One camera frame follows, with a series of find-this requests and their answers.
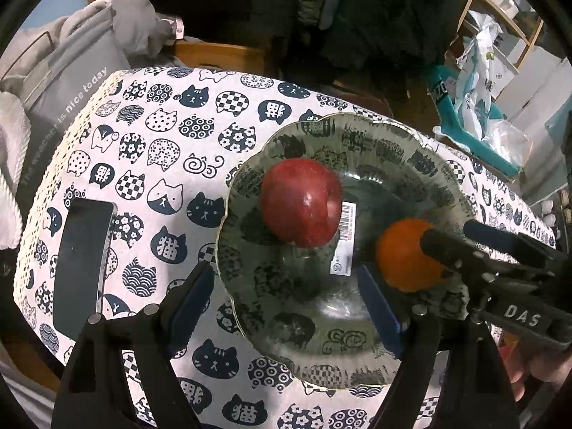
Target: tablecloth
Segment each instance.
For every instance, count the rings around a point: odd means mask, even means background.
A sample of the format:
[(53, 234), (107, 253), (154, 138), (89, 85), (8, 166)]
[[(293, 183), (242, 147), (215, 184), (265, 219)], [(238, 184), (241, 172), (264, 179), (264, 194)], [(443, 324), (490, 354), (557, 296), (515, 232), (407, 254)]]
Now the tablecloth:
[[(159, 303), (196, 262), (214, 266), (224, 200), (248, 157), (281, 126), (338, 111), (395, 123), (252, 74), (162, 67), (114, 73), (68, 130), (30, 213), (14, 297), (35, 333), (58, 360), (67, 361), (73, 341), (55, 330), (52, 312), (57, 254), (72, 198), (116, 203), (103, 312), (107, 318), (133, 314)], [(551, 230), (481, 164), (408, 130), (451, 166), (477, 220), (554, 245)], [(133, 352), (124, 351), (123, 358), (138, 416), (152, 424)], [(445, 362), (446, 354), (439, 355), (416, 427), (427, 426), (435, 410)], [(172, 365), (201, 422), (223, 429), (358, 428), (374, 416), (387, 391), (364, 385), (315, 388), (260, 356), (239, 333), (218, 277), (190, 342)]]

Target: finger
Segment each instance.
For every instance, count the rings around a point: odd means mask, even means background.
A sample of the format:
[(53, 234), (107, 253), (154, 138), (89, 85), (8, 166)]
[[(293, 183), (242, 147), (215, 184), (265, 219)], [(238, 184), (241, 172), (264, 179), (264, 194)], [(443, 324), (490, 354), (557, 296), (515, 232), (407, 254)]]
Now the finger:
[(520, 347), (516, 347), (504, 363), (511, 384), (519, 381), (524, 373), (524, 361)]
[(535, 378), (556, 385), (564, 384), (570, 368), (572, 368), (570, 350), (557, 355), (539, 354), (530, 360), (530, 372)]
[(511, 386), (513, 387), (514, 399), (519, 401), (524, 395), (524, 383), (520, 380), (518, 382), (514, 382)]

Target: red object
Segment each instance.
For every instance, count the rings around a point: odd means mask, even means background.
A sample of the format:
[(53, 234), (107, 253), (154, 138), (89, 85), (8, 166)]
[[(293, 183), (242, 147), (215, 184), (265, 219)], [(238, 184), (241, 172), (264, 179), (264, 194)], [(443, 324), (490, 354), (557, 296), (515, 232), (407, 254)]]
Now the red object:
[(340, 222), (340, 180), (314, 160), (285, 159), (264, 176), (260, 206), (264, 222), (283, 242), (318, 248), (332, 239)]

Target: smartphone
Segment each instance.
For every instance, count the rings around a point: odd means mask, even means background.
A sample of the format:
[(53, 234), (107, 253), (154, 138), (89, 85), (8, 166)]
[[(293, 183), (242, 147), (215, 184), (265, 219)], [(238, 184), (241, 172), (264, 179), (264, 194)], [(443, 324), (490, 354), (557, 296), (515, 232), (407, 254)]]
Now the smartphone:
[(105, 264), (117, 207), (75, 198), (59, 244), (54, 279), (54, 327), (76, 340), (90, 314), (101, 312)]

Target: gray bag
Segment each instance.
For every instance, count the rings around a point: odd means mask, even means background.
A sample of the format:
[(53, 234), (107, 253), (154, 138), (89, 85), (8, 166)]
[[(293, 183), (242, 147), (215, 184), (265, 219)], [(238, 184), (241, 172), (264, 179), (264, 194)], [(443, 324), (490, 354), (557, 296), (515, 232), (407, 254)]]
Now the gray bag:
[(20, 98), (31, 136), (16, 201), (25, 221), (44, 172), (76, 114), (114, 71), (129, 63), (113, 33), (112, 8), (102, 9), (38, 63)]

